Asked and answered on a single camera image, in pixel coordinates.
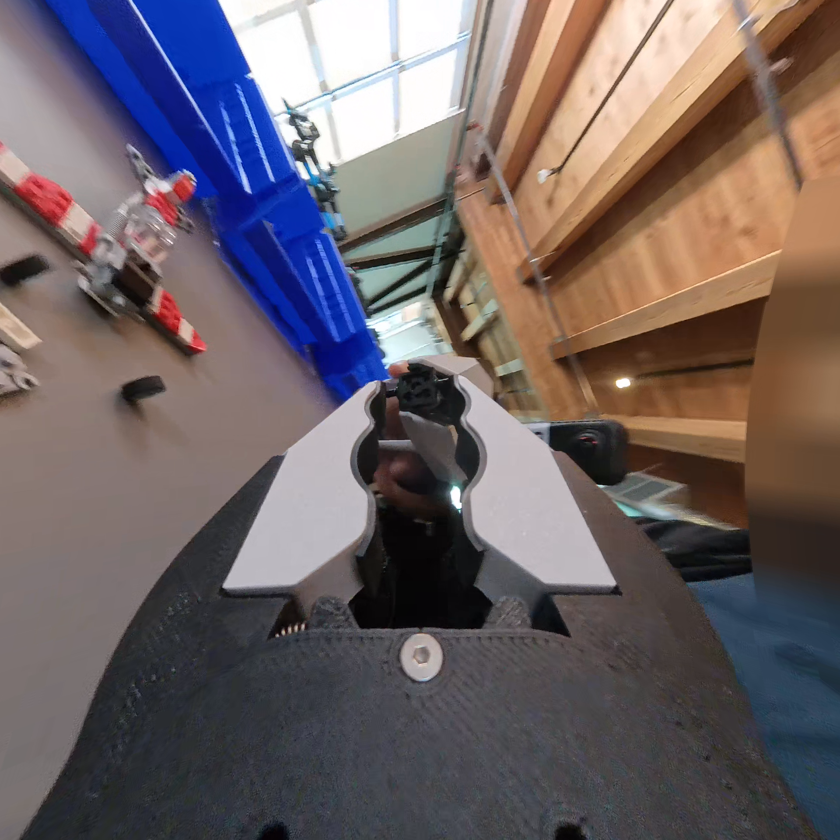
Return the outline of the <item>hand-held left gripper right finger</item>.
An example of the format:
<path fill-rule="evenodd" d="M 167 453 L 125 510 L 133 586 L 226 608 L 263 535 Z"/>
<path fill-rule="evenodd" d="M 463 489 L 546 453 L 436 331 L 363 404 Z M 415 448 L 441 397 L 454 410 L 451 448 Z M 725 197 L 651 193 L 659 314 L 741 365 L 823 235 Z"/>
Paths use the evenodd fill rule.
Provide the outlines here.
<path fill-rule="evenodd" d="M 457 375 L 455 388 L 478 449 L 462 501 L 466 534 L 481 551 L 476 588 L 529 608 L 546 595 L 618 593 L 552 449 L 470 380 Z"/>

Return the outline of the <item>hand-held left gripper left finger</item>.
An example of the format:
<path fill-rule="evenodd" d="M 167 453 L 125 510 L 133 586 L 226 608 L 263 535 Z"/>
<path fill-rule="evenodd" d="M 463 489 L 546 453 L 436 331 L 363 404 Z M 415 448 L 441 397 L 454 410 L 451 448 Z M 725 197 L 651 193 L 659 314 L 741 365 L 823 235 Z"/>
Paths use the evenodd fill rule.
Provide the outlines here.
<path fill-rule="evenodd" d="M 385 425 L 375 381 L 281 457 L 224 580 L 231 596 L 289 595 L 305 613 L 319 598 L 377 595 L 385 552 L 371 489 Z"/>

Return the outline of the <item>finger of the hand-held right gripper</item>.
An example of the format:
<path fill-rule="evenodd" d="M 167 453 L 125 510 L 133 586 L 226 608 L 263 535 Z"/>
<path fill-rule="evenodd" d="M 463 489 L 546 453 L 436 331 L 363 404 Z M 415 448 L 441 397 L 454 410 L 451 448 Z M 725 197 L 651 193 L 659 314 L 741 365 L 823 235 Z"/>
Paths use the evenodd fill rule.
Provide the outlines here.
<path fill-rule="evenodd" d="M 487 396 L 493 396 L 495 383 L 477 358 L 459 356 L 454 353 L 438 353 L 426 356 L 426 364 L 437 373 L 460 376 L 471 382 Z"/>
<path fill-rule="evenodd" d="M 456 458 L 459 434 L 456 423 L 438 422 L 414 413 L 400 413 L 400 420 L 417 454 L 435 478 L 449 486 L 466 487 L 466 473 Z"/>

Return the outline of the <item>black wheel with grey axle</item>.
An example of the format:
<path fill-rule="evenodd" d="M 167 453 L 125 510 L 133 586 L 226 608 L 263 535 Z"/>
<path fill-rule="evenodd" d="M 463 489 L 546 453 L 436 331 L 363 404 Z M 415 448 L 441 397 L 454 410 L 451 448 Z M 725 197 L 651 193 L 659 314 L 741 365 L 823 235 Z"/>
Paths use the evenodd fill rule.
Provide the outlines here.
<path fill-rule="evenodd" d="M 408 363 L 407 372 L 386 384 L 385 395 L 397 400 L 401 412 L 438 425 L 457 425 L 466 408 L 457 374 L 425 362 Z"/>

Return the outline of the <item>red white toy brick airplane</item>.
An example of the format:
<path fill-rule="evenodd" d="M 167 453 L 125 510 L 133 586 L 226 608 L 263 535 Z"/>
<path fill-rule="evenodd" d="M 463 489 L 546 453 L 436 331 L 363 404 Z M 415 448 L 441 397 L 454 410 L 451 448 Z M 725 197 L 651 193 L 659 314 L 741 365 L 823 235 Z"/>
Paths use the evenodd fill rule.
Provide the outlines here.
<path fill-rule="evenodd" d="M 57 182 L 1 145 L 2 195 L 77 257 L 77 284 L 108 315 L 148 322 L 188 356 L 207 344 L 163 287 L 162 266 L 179 232 L 191 234 L 187 204 L 196 178 L 180 170 L 160 176 L 131 144 L 125 153 L 138 190 L 100 224 Z"/>

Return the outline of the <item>grey desk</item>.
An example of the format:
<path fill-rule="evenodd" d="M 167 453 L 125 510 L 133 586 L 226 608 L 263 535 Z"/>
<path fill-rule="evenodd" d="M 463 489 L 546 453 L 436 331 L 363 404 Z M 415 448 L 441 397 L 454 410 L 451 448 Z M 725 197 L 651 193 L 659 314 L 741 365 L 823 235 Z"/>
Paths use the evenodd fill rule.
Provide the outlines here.
<path fill-rule="evenodd" d="M 39 387 L 2 398 L 2 838 L 37 812 L 163 570 L 333 408 L 193 216 L 165 274 L 208 346 L 188 358 L 145 323 L 105 319 L 66 251 L 2 199 L 2 264 L 52 265 L 2 288 L 42 340 L 24 355 Z M 121 386 L 146 375 L 166 392 L 127 404 Z"/>

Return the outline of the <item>person's right hand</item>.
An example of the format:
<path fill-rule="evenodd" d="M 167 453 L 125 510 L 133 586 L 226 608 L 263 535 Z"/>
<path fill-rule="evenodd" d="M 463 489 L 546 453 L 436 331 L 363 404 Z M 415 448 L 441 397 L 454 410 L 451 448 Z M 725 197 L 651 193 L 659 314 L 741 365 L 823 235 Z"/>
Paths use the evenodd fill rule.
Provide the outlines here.
<path fill-rule="evenodd" d="M 414 448 L 399 441 L 394 448 L 381 442 L 378 449 L 374 484 L 383 500 L 415 518 L 432 520 L 450 512 L 441 485 L 426 461 Z"/>

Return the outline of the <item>person's black jacket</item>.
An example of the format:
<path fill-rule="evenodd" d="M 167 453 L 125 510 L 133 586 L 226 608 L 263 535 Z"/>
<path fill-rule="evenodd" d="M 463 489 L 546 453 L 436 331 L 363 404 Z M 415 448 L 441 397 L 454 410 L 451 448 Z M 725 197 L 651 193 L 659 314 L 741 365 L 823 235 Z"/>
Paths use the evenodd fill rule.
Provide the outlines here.
<path fill-rule="evenodd" d="M 685 582 L 719 581 L 753 572 L 749 530 L 676 519 L 636 518 Z"/>

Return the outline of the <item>person's legs in jeans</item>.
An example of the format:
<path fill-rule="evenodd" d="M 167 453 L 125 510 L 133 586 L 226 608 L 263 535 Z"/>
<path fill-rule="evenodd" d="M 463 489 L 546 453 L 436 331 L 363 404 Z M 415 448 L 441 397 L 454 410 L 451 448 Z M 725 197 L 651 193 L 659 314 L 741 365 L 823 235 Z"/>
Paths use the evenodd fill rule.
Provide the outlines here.
<path fill-rule="evenodd" d="M 776 574 L 688 583 L 719 634 L 772 761 L 839 838 L 838 593 Z"/>

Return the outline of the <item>small grey toy brick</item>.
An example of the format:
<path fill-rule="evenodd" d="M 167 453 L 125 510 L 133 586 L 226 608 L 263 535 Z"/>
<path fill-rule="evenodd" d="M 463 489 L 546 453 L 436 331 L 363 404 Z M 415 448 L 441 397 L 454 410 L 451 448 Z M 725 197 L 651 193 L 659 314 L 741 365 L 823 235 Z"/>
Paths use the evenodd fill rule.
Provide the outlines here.
<path fill-rule="evenodd" d="M 17 356 L 2 356 L 1 397 L 28 392 L 39 385 L 39 380 L 29 373 L 27 365 Z"/>

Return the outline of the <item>small beige toy brick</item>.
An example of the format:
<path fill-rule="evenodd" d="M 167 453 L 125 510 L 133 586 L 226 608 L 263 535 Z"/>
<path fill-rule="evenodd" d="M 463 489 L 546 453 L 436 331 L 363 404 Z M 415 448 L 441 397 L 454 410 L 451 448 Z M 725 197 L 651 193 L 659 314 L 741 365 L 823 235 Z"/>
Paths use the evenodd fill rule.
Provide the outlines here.
<path fill-rule="evenodd" d="M 16 353 L 25 353 L 42 344 L 32 329 L 17 318 L 4 304 L 1 311 L 1 342 Z"/>

